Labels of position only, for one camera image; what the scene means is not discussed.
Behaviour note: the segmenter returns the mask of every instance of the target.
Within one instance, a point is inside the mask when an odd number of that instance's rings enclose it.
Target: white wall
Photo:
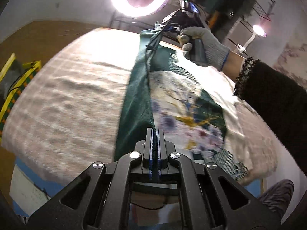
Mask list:
[[[268,8],[268,0],[258,0],[265,8]],[[268,36],[256,38],[250,45],[248,53],[259,58],[269,65],[273,65],[285,44],[292,36],[302,11],[299,0],[275,0],[276,6],[272,16],[272,22],[266,28]],[[142,20],[154,23],[174,11],[176,8],[167,5],[154,15],[143,17]],[[111,19],[113,6],[110,0],[10,0],[0,15],[0,42],[34,20],[71,20],[95,23],[107,26]],[[251,24],[259,23],[259,17],[254,15],[249,19]],[[231,39],[243,45],[251,36],[243,26],[234,30]],[[285,149],[278,151],[279,165],[277,171],[267,179],[268,186],[281,179],[289,178],[294,182],[295,191],[289,214],[299,202],[307,187],[306,177],[299,172],[297,165]]]

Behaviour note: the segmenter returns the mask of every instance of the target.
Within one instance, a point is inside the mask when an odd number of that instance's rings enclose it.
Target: white knit glove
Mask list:
[[[182,50],[184,51],[183,54],[187,59],[189,59],[188,52],[192,49],[192,44],[189,42],[189,36],[202,39],[208,65],[221,71],[227,60],[230,48],[221,44],[210,30],[203,27],[188,27],[182,30],[180,35],[177,36],[177,39],[182,46]]]

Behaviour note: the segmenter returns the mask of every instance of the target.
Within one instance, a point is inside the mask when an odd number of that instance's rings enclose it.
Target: sheet of paper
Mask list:
[[[10,196],[29,216],[44,205],[48,200],[33,182],[15,165]]]

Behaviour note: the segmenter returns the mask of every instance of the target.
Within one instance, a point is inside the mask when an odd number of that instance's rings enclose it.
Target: brown floor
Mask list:
[[[95,24],[72,21],[34,21],[0,44],[0,69],[13,52],[22,63],[41,60],[44,65],[62,48],[97,27]],[[10,204],[14,162],[14,154],[0,147],[0,190]]]

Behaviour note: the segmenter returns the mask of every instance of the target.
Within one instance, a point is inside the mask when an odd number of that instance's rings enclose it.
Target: human hand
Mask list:
[[[230,52],[230,48],[221,44],[217,38],[210,32],[210,30],[202,27],[188,27],[181,31],[177,36],[184,56],[189,59],[189,51],[193,45],[189,42],[190,36],[193,38],[202,39],[204,45],[204,51],[208,65],[215,67],[218,71],[221,71],[225,64]]]

